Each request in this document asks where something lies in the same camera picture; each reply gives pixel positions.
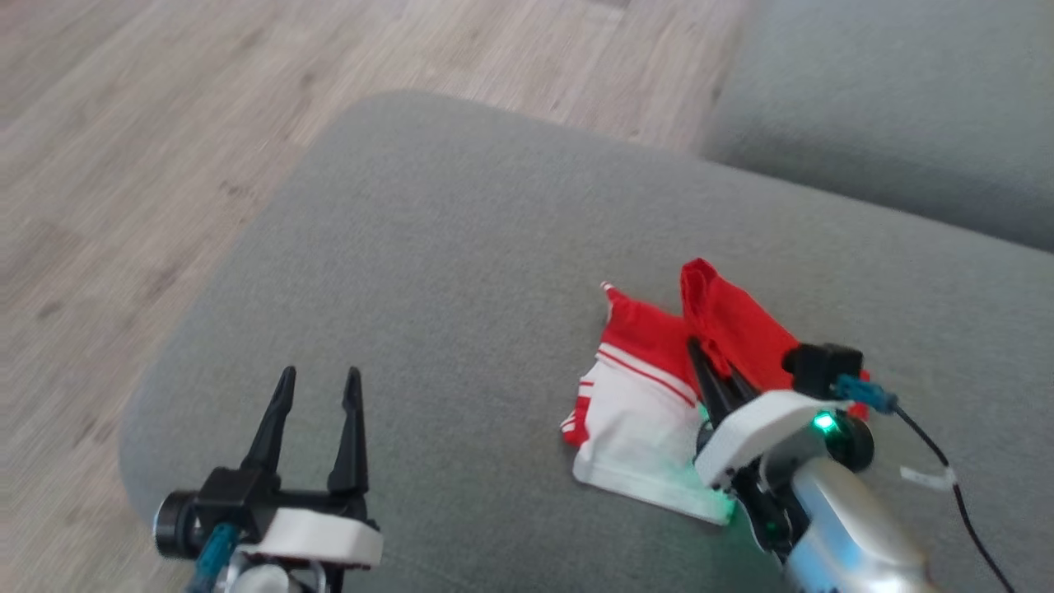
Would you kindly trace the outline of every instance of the red stripe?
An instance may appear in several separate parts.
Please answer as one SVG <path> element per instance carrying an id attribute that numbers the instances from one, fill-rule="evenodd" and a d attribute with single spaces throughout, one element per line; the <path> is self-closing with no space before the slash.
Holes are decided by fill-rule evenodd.
<path id="1" fill-rule="evenodd" d="M 688 404 L 689 407 L 695 407 L 695 406 L 696 406 L 696 402 L 694 402 L 692 400 L 690 400 L 690 399 L 688 399 L 687 397 L 685 397 L 685 395 L 684 395 L 684 394 L 682 394 L 682 393 L 681 393 L 680 391 L 678 391 L 678 390 L 677 390 L 676 388 L 674 388 L 674 387 L 672 387 L 672 386 L 670 386 L 669 383 L 667 383 L 667 382 L 663 381 L 662 379 L 660 379 L 660 378 L 658 378 L 658 377 L 656 377 L 656 376 L 653 376 L 653 375 L 650 375 L 650 374 L 648 374 L 648 373 L 645 373 L 645 372 L 643 372 L 643 371 L 641 371 L 641 370 L 637 369 L 636 367 L 633 367 L 633 365 L 631 365 L 631 364 L 629 364 L 629 363 L 627 363 L 627 362 L 625 362 L 625 361 L 623 361 L 623 360 L 619 360 L 618 358 L 616 358 L 616 357 L 613 357 L 613 356 L 611 356 L 611 355 L 609 355 L 609 354 L 607 354 L 607 353 L 605 353 L 605 352 L 603 352 L 603 351 L 599 351 L 599 352 L 598 352 L 597 354 L 598 354 L 598 355 L 602 355 L 602 356 L 604 356 L 604 357 L 607 357 L 608 359 L 611 359 L 611 361 L 613 361 L 613 362 L 617 362 L 617 363 L 621 364 L 622 367 L 624 367 L 624 368 L 628 369 L 629 371 L 632 371 L 633 373 L 636 373 L 636 374 L 638 374 L 638 375 L 640 375 L 640 376 L 642 376 L 642 377 L 645 377 L 645 378 L 647 378 L 647 379 L 650 379 L 650 380 L 655 381 L 656 383 L 659 383 L 659 384 L 660 384 L 660 386 L 662 386 L 663 388 L 666 388 L 666 389 L 667 389 L 667 390 L 669 390 L 670 392 L 674 392 L 675 394 L 677 394 L 678 396 L 680 396 L 680 397 L 681 397 L 681 399 L 682 399 L 682 400 L 684 400 L 684 402 L 685 402 L 686 404 Z"/>
<path id="2" fill-rule="evenodd" d="M 574 447 L 582 447 L 582 443 L 589 440 L 589 432 L 586 430 L 586 414 L 589 412 L 590 401 L 591 400 L 589 398 L 584 398 L 582 396 L 579 396 L 579 398 L 574 400 L 574 412 L 572 413 L 573 420 L 571 421 L 573 423 L 573 428 L 564 433 L 564 440 Z M 566 421 L 564 424 L 561 424 L 561 431 L 563 431 L 566 424 Z"/>

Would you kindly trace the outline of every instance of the sofa cushion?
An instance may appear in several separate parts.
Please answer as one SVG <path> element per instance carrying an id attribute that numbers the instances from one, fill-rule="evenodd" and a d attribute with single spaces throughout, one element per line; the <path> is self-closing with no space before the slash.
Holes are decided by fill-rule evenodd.
<path id="1" fill-rule="evenodd" d="M 764 0 L 713 160 L 1054 251 L 1054 2 Z"/>
<path id="2" fill-rule="evenodd" d="M 352 107 L 239 238 L 129 404 L 121 471 L 149 519 L 236 464 L 287 364 L 279 472 L 324 488 L 363 372 L 383 566 L 356 591 L 772 591 L 745 521 L 718 530 L 577 483 L 560 422 L 592 363 L 602 280 L 670 312 L 708 258 L 799 338 L 866 353 L 945 447 L 1022 589 L 1051 582 L 1054 256 L 698 159 L 453 99 Z M 875 422 L 878 495 L 952 590 L 992 582 L 932 455 Z"/>

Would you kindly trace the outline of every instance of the black plastic part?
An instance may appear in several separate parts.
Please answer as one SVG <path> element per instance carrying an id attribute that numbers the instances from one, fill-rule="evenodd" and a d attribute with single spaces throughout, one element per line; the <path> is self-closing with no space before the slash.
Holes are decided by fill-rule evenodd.
<path id="1" fill-rule="evenodd" d="M 176 491 L 165 497 L 154 517 L 154 546 L 165 558 L 193 560 L 204 541 L 194 529 L 194 491 Z"/>
<path id="2" fill-rule="evenodd" d="M 738 392 L 739 399 L 742 400 L 742 403 L 746 403 L 761 395 L 746 382 L 746 378 L 740 375 L 739 371 L 737 371 L 735 367 L 731 368 L 731 384 L 736 389 L 736 392 Z"/>
<path id="3" fill-rule="evenodd" d="M 709 422 L 703 422 L 703 426 L 699 428 L 699 433 L 696 435 L 696 455 L 699 455 L 706 447 L 706 443 L 710 442 L 710 437 L 714 436 L 714 427 Z"/>
<path id="4" fill-rule="evenodd" d="M 761 491 L 760 480 L 755 471 L 740 470 L 731 479 L 736 497 L 746 510 L 758 546 L 765 552 L 773 552 L 780 560 L 790 554 L 790 525 L 767 493 Z"/>
<path id="5" fill-rule="evenodd" d="M 783 357 L 783 371 L 794 375 L 794 391 L 819 400 L 838 399 L 838 376 L 860 377 L 862 370 L 863 354 L 838 344 L 801 344 Z"/>
<path id="6" fill-rule="evenodd" d="M 194 500 L 201 529 L 212 533 L 219 523 L 234 523 L 246 539 L 257 543 L 277 512 L 274 495 L 281 480 L 261 470 L 216 468 Z"/>
<path id="7" fill-rule="evenodd" d="M 260 470 L 274 474 L 278 471 L 278 456 L 281 454 L 281 435 L 286 430 L 286 417 L 293 410 L 293 388 L 296 384 L 296 369 L 287 367 L 281 372 L 278 386 L 271 396 L 271 403 L 264 413 L 256 437 L 249 448 L 249 454 L 241 461 L 242 470 Z"/>
<path id="8" fill-rule="evenodd" d="M 738 398 L 735 398 L 728 387 L 718 378 L 697 338 L 688 339 L 688 358 L 699 378 L 699 389 L 703 392 L 706 412 L 710 415 L 710 424 L 717 430 L 724 419 L 736 411 Z"/>
<path id="9" fill-rule="evenodd" d="M 836 430 L 824 435 L 831 458 L 857 473 L 866 470 L 875 459 L 875 438 L 871 429 L 859 418 L 842 411 L 835 413 Z"/>
<path id="10" fill-rule="evenodd" d="M 366 461 L 363 378 L 354 367 L 348 370 L 341 406 L 345 412 L 344 431 L 327 489 L 334 494 L 363 496 L 370 490 L 370 475 Z"/>
<path id="11" fill-rule="evenodd" d="M 805 510 L 801 508 L 801 502 L 795 496 L 794 488 L 789 482 L 776 489 L 773 492 L 773 499 L 776 501 L 776 506 L 783 510 L 784 515 L 789 521 L 790 537 L 783 546 L 787 550 L 793 550 L 798 545 L 801 536 L 805 535 L 812 521 Z"/>
<path id="12" fill-rule="evenodd" d="M 330 591 L 344 591 L 344 567 L 327 567 L 326 580 L 329 581 Z"/>

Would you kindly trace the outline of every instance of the robotic arm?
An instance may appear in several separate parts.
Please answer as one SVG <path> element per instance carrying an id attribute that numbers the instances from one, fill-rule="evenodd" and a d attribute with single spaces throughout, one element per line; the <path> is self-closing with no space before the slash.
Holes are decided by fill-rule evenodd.
<path id="1" fill-rule="evenodd" d="M 755 540 L 777 559 L 793 591 L 937 590 L 925 552 L 854 475 L 871 464 L 874 440 L 844 409 L 856 401 L 896 413 L 945 467 L 946 459 L 896 396 L 860 380 L 859 352 L 802 344 L 783 364 L 794 374 L 793 391 L 764 394 L 735 370 L 728 380 L 719 378 L 698 341 L 689 341 L 688 353 L 710 414 L 695 469 L 703 483 L 738 499 Z M 976 538 L 957 486 L 954 492 L 978 550 L 1012 590 Z"/>
<path id="2" fill-rule="evenodd" d="M 697 441 L 704 485 L 735 496 L 755 540 L 782 568 L 793 591 L 936 591 L 925 553 L 854 472 L 870 466 L 874 440 L 847 414 L 848 400 L 896 412 L 946 459 L 895 396 L 859 380 L 863 357 L 841 347 L 801 345 L 784 361 L 793 391 L 756 393 L 733 370 L 722 379 L 698 341 L 688 343 L 710 421 Z M 249 454 L 237 470 L 217 468 L 199 491 L 174 492 L 158 510 L 162 556 L 195 560 L 191 593 L 343 590 L 349 569 L 380 561 L 384 538 L 369 519 L 362 381 L 352 368 L 347 415 L 327 492 L 282 491 L 276 471 L 296 372 L 281 375 Z M 967 528 L 1000 581 L 1009 582 Z M 310 578 L 294 574 L 308 571 Z"/>
<path id="3" fill-rule="evenodd" d="M 189 593 L 339 592 L 344 573 L 380 562 L 384 537 L 368 518 L 362 379 L 348 372 L 345 423 L 327 492 L 281 490 L 278 455 L 293 407 L 287 368 L 237 470 L 216 468 L 199 491 L 174 492 L 154 519 L 165 557 L 195 560 Z M 310 582 L 294 577 L 309 571 Z"/>

